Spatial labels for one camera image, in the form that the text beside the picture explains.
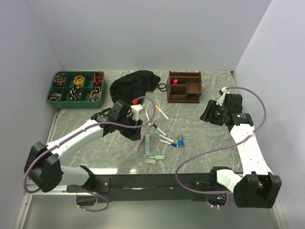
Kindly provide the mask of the purple pastel highlighter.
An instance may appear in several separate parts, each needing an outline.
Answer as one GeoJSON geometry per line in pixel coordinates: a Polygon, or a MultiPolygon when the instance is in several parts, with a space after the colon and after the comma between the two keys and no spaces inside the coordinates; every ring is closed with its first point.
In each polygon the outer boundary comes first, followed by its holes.
{"type": "Polygon", "coordinates": [[[140,140],[138,140],[138,142],[135,145],[134,152],[137,152],[139,150],[144,138],[145,138],[145,133],[142,133],[140,140]]]}

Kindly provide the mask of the green pastel highlighter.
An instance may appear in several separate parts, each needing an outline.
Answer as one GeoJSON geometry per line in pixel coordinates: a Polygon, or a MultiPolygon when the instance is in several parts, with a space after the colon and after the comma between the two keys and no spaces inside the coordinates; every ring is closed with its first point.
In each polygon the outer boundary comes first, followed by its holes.
{"type": "Polygon", "coordinates": [[[145,155],[150,156],[151,155],[151,152],[150,152],[150,135],[146,134],[144,139],[145,139],[145,155]]]}

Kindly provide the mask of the brown wooden desk organizer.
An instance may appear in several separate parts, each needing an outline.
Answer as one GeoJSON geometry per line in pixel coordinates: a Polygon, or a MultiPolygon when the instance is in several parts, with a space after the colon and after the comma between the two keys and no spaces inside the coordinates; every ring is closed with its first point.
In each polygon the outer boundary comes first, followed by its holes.
{"type": "Polygon", "coordinates": [[[201,94],[201,72],[169,71],[167,80],[167,102],[199,103],[201,94]],[[178,79],[178,84],[173,84],[174,79],[178,79]]]}

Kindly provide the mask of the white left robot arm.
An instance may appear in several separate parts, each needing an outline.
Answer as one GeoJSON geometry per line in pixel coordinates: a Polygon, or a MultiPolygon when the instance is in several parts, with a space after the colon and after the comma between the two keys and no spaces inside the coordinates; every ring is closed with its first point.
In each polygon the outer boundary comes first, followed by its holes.
{"type": "Polygon", "coordinates": [[[143,105],[117,101],[112,108],[95,113],[82,126],[66,136],[44,145],[35,143],[29,153],[24,172],[38,189],[46,193],[58,185],[77,185],[83,191],[94,189],[96,175],[86,166],[65,167],[62,163],[87,144],[109,133],[119,131],[135,141],[141,138],[143,121],[139,115],[143,105]]]}

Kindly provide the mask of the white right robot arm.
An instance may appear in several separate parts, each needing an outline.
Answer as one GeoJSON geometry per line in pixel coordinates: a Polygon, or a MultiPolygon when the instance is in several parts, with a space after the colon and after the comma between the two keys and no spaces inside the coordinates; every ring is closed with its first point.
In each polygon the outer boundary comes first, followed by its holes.
{"type": "Polygon", "coordinates": [[[209,100],[200,119],[228,128],[237,144],[242,162],[240,176],[228,167],[213,167],[209,184],[214,190],[226,187],[239,208],[272,208],[282,185],[264,160],[250,114],[243,113],[242,96],[224,93],[218,101],[209,100]]]}

